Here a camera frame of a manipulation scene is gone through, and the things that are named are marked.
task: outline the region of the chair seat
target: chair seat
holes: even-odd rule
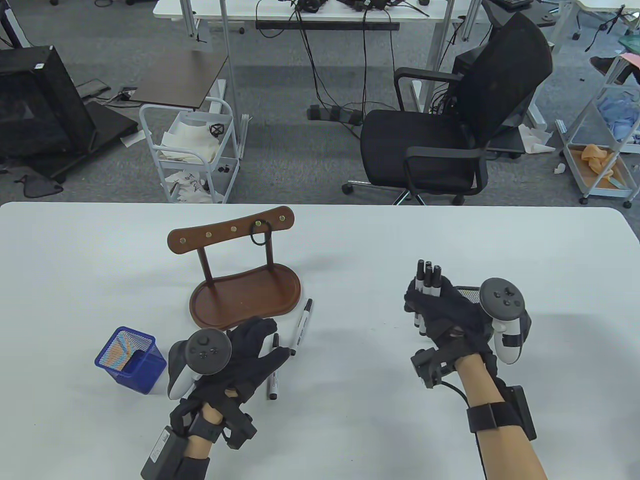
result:
[[[408,147],[471,148],[460,121],[452,116],[373,110],[360,135],[369,182],[407,188],[403,160]],[[464,193],[474,185],[477,160],[425,159],[410,163],[415,187],[430,193]]]

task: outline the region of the gray carpet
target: gray carpet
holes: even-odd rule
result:
[[[153,3],[126,6],[116,1],[97,8],[90,0],[60,0],[53,7],[46,0],[14,1],[15,13],[34,44],[54,44],[76,83],[98,77],[114,90],[136,85],[145,69],[166,49],[189,48],[181,22],[155,19]],[[562,118],[569,124],[593,94],[602,77],[591,68],[591,55],[612,56],[624,29],[601,33],[588,53],[597,22],[583,19],[582,38],[568,41],[548,80],[539,107],[550,123]],[[476,26],[471,42],[449,49],[445,67],[457,52],[477,45],[486,26]],[[393,34],[396,66],[423,67],[432,27],[428,22],[402,25]],[[221,32],[213,31],[214,45],[222,47]],[[361,32],[311,32],[309,40],[325,85],[338,102],[362,96],[364,58]],[[262,38],[248,28],[232,35],[237,63],[239,109],[253,120],[231,202],[389,204],[391,192],[356,189],[345,196],[340,185],[346,179],[365,180],[360,149],[343,126],[308,122],[305,111],[317,103],[311,69],[300,34],[286,31],[278,38]],[[392,86],[389,35],[367,34],[367,98],[396,104]],[[126,111],[136,118],[136,111]],[[153,122],[158,131],[170,124],[168,116]],[[630,164],[637,160],[627,156]],[[523,156],[517,163],[490,162],[489,186],[469,205],[578,206],[580,196],[569,172],[553,175],[558,155]],[[0,177],[0,204],[24,200],[15,177]],[[146,143],[131,148],[117,145],[69,173],[65,191],[43,201],[66,202],[163,202],[164,195]],[[450,198],[429,197],[430,204],[446,204]],[[631,210],[621,200],[592,199],[589,207],[619,209],[636,234],[640,234],[640,205]]]

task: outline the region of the wooden stand base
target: wooden stand base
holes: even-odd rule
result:
[[[284,315],[295,308],[302,288],[296,273],[281,264],[205,280],[194,290],[189,311],[201,328],[231,328],[253,316]]]

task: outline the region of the black office chair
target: black office chair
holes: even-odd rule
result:
[[[399,68],[394,84],[400,111],[373,110],[360,135],[362,163],[369,182],[354,185],[401,188],[398,205],[420,192],[476,195],[487,185],[485,152],[500,125],[552,72],[551,52],[540,29],[517,13],[489,42],[464,75]],[[400,78],[454,84],[440,115],[405,111]]]

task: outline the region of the blue cloth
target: blue cloth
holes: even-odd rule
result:
[[[604,97],[598,104],[598,110],[617,141],[629,135],[640,115],[628,92]]]

